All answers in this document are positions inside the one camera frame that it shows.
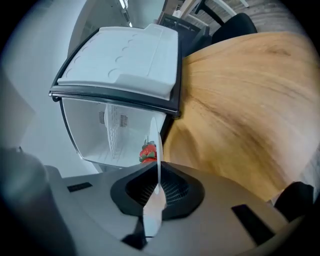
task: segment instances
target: kitchen appliance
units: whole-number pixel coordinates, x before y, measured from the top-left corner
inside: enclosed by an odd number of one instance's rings
[[[181,115],[181,59],[178,33],[156,24],[101,27],[82,42],[49,92],[80,157],[139,164],[152,118],[164,140]]]

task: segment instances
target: mesh filter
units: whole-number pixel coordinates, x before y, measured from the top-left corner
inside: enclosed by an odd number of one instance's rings
[[[157,184],[158,170],[155,165],[150,170],[129,181],[125,190],[133,200],[144,207]],[[183,178],[165,168],[161,169],[161,186],[167,206],[171,206],[181,200],[189,191],[189,185]]]

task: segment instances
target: wooden table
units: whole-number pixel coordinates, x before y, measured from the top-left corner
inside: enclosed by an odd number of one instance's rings
[[[319,67],[312,43],[287,32],[232,38],[185,58],[183,116],[168,134],[164,160],[271,199],[319,145]]]

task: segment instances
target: white lid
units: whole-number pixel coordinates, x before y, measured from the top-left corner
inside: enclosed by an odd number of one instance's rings
[[[145,29],[102,27],[74,56],[58,84],[107,87],[169,100],[177,64],[175,30],[156,24]]]

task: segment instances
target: appliance lid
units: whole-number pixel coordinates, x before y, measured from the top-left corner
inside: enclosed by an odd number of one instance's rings
[[[176,31],[156,24],[145,29],[102,27],[67,58],[49,96],[54,101],[67,97],[137,106],[177,117],[181,68]]]

